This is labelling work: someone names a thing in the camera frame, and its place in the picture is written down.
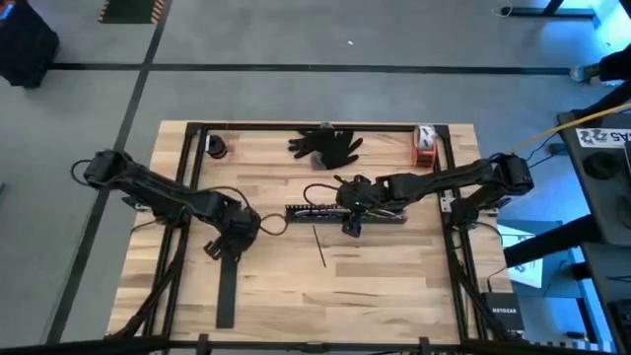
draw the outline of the yellow cable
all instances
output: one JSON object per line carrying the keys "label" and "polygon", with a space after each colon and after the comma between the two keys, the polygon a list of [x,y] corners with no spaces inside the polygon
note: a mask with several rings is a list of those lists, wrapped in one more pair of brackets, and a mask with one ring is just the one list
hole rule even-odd
{"label": "yellow cable", "polygon": [[618,113],[618,112],[621,112],[621,111],[624,111],[624,110],[627,110],[627,109],[631,109],[631,104],[620,105],[620,106],[616,106],[616,107],[613,107],[613,108],[610,108],[610,109],[602,110],[600,112],[596,112],[594,114],[590,114],[589,116],[585,116],[585,117],[583,117],[581,119],[577,119],[577,120],[574,120],[572,122],[568,122],[568,123],[565,123],[565,124],[561,124],[560,126],[556,126],[554,128],[550,128],[550,129],[546,130],[545,132],[540,133],[538,135],[535,135],[534,137],[528,139],[526,142],[516,145],[515,147],[513,147],[509,151],[508,154],[514,154],[515,152],[517,152],[518,150],[520,150],[523,147],[527,146],[528,144],[534,142],[535,140],[541,139],[541,138],[545,137],[548,134],[552,134],[552,133],[558,132],[561,129],[570,128],[570,127],[573,127],[575,125],[579,125],[579,124],[581,124],[583,122],[587,122],[587,121],[592,120],[592,119],[601,118],[601,117],[603,117],[605,115],[608,115],[610,113]]}

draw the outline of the sticker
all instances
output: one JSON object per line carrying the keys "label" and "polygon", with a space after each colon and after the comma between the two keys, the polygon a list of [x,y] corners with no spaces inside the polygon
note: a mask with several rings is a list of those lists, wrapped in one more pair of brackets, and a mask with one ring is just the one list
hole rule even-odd
{"label": "sticker", "polygon": [[631,141],[631,129],[577,128],[576,134],[583,148],[624,148]]}

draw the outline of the wood grain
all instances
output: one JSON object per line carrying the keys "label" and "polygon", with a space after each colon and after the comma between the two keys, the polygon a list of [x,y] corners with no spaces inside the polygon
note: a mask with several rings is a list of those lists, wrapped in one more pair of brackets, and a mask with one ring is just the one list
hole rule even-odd
{"label": "wood grain", "polygon": [[[186,122],[164,121],[151,169],[175,177]],[[479,158],[473,126],[452,124],[456,164]],[[351,178],[429,170],[410,166],[411,133],[360,132],[364,144],[356,163],[336,171],[315,172],[309,158],[295,160],[287,131],[217,131],[228,143],[222,160],[204,159],[199,188],[229,185],[240,189],[265,216],[283,213],[285,204],[302,204],[303,189],[313,182],[338,185],[334,174]],[[475,188],[464,189],[470,193]],[[222,191],[238,198],[231,191]],[[315,203],[332,203],[335,191],[314,188]],[[458,343],[438,199],[423,198],[406,208],[404,225],[365,225],[362,237],[341,233],[339,225],[317,225],[327,267],[322,266],[311,225],[292,224],[280,237],[259,232],[240,263],[234,329],[215,328],[220,263],[202,247],[218,234],[210,226],[191,225],[186,261],[175,313],[174,339],[194,340],[208,333],[213,340]],[[151,220],[139,214],[136,224]],[[484,219],[495,225],[493,219]],[[282,228],[270,218],[270,231]],[[116,331],[149,293],[162,241],[162,226],[137,231],[131,238],[108,331]],[[490,229],[470,232],[479,284],[505,266],[499,238]],[[511,292],[506,272],[493,277],[496,291]],[[164,313],[158,311],[158,324]],[[472,315],[469,328],[474,329]]]}

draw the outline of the concrete floor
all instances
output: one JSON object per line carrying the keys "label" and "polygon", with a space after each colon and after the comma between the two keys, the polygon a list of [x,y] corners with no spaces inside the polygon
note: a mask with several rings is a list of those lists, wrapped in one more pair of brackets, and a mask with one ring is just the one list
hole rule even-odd
{"label": "concrete floor", "polygon": [[[141,63],[154,33],[99,24],[103,0],[30,2],[61,37],[57,62]],[[604,51],[590,22],[503,19],[491,15],[494,3],[173,0],[155,62],[568,67]],[[137,77],[53,70],[33,91],[0,81],[0,347],[45,338],[96,199],[68,170],[113,145]],[[125,149],[149,163],[164,119],[429,121],[474,123],[488,156],[608,90],[563,76],[151,72]],[[587,211],[567,158],[533,174],[536,190],[503,218],[568,221]],[[109,197],[67,340],[105,332],[134,217],[121,196]]]}

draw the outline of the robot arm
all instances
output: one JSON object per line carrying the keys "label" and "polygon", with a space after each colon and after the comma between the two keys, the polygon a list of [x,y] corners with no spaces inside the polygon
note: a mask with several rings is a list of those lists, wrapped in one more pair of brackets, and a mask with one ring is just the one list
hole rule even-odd
{"label": "robot arm", "polygon": [[423,176],[395,174],[377,177],[374,184],[363,176],[355,176],[352,181],[335,178],[342,182],[337,190],[336,203],[351,210],[350,216],[343,222],[342,231],[353,237],[359,237],[361,233],[362,213],[375,210],[400,213],[405,206],[430,193],[481,185],[470,196],[451,203],[451,224],[467,228],[477,220],[480,209],[497,204],[506,195],[523,195],[533,188],[526,160],[504,154]]}
{"label": "robot arm", "polygon": [[221,236],[204,250],[212,258],[227,255],[238,259],[256,239],[260,216],[251,207],[212,189],[191,190],[135,163],[125,152],[105,150],[96,154],[84,172],[93,188],[119,189],[151,207],[156,219],[181,227],[194,216]]}

